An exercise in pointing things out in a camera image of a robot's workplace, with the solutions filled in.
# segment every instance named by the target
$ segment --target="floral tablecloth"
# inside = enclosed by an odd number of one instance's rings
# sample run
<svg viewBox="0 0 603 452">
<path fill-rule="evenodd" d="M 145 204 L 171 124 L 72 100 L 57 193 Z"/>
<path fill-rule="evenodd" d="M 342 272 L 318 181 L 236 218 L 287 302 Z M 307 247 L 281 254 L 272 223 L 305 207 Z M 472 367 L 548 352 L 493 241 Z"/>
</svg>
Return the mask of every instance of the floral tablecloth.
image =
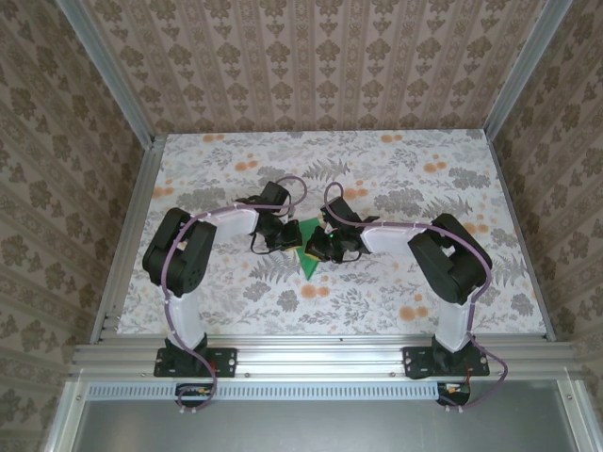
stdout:
<svg viewBox="0 0 603 452">
<path fill-rule="evenodd" d="M 497 171 L 481 130 L 172 135 L 123 305 L 119 333 L 166 333 L 163 300 L 141 259 L 172 207 L 199 213 L 301 176 L 295 214 L 319 215 L 333 180 L 361 217 L 430 221 L 456 216 L 489 252 L 494 284 L 476 311 L 478 332 L 544 333 L 545 326 Z M 287 185 L 295 199 L 301 190 Z M 238 236 L 214 246 L 197 293 L 209 333 L 433 333 L 438 297 L 412 257 L 364 255 L 320 264 L 307 281 L 294 251 L 252 254 Z"/>
</svg>

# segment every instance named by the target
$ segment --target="wall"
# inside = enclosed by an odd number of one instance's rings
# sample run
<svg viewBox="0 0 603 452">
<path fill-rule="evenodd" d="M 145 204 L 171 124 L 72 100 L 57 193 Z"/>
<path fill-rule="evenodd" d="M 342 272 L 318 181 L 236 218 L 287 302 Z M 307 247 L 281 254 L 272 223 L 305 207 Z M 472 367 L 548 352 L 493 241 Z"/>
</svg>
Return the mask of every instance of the wall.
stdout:
<svg viewBox="0 0 603 452">
<path fill-rule="evenodd" d="M 0 449 L 36 450 L 87 342 L 141 148 L 54 1 L 0 3 Z"/>
<path fill-rule="evenodd" d="M 543 0 L 86 0 L 157 134 L 482 127 Z"/>
<path fill-rule="evenodd" d="M 603 418 L 603 2 L 577 0 L 495 140 L 561 339 Z"/>
</svg>

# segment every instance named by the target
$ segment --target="white arm segment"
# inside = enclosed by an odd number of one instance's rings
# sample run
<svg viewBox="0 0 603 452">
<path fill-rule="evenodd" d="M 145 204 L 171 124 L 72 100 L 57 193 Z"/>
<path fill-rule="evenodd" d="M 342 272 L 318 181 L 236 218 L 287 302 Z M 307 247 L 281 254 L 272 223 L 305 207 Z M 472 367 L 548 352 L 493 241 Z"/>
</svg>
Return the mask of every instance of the white arm segment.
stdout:
<svg viewBox="0 0 603 452">
<path fill-rule="evenodd" d="M 363 243 L 372 253 L 388 252 L 412 256 L 408 241 L 416 234 L 422 233 L 420 229 L 392 228 L 380 226 L 367 226 L 360 234 Z M 468 342 L 467 322 L 469 320 L 470 301 L 464 305 L 448 303 L 440 299 L 439 321 L 435 338 L 452 353 L 459 351 Z"/>
<path fill-rule="evenodd" d="M 258 217 L 257 211 L 239 205 L 237 210 L 205 217 L 203 221 L 216 226 L 214 243 L 218 243 L 235 235 L 251 234 L 255 231 Z M 180 339 L 189 348 L 198 346 L 205 336 L 203 322 L 199 315 L 199 301 L 196 292 L 196 290 L 193 290 L 188 294 L 184 294 L 181 298 L 171 295 L 170 298 L 170 315 L 173 326 Z M 175 346 L 180 347 L 171 331 L 168 338 Z"/>
</svg>

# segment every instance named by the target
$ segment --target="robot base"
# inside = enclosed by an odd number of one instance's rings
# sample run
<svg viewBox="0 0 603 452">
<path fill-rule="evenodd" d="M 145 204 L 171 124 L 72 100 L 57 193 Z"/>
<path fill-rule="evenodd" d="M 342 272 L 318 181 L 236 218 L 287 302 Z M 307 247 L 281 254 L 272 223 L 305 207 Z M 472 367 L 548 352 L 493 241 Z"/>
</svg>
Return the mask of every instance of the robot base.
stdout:
<svg viewBox="0 0 603 452">
<path fill-rule="evenodd" d="M 207 335 L 205 335 L 195 351 L 207 360 L 218 378 L 233 378 L 235 376 L 236 348 L 208 347 Z M 166 347 L 157 351 L 153 375 L 160 378 L 210 377 L 205 366 L 197 358 L 175 346 L 168 339 L 166 339 Z"/>
<path fill-rule="evenodd" d="M 471 343 L 452 353 L 433 337 L 431 347 L 403 348 L 402 359 L 409 379 L 466 377 L 469 372 L 475 377 L 490 375 L 488 359 Z"/>
</svg>

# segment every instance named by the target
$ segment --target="green object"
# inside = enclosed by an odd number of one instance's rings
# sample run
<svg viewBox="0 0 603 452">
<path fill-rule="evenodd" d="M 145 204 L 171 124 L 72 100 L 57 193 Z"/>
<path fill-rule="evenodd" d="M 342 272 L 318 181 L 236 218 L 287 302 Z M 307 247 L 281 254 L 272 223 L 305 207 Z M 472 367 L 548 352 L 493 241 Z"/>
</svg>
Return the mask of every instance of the green object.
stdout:
<svg viewBox="0 0 603 452">
<path fill-rule="evenodd" d="M 312 257 L 306 256 L 303 251 L 305 250 L 305 244 L 310 239 L 314 230 L 320 226 L 318 218 L 310 218 L 304 221 L 300 221 L 301 238 L 303 239 L 303 245 L 298 248 L 298 256 L 300 256 L 300 266 L 305 273 L 306 280 L 310 281 L 312 274 L 317 269 L 318 261 Z"/>
</svg>

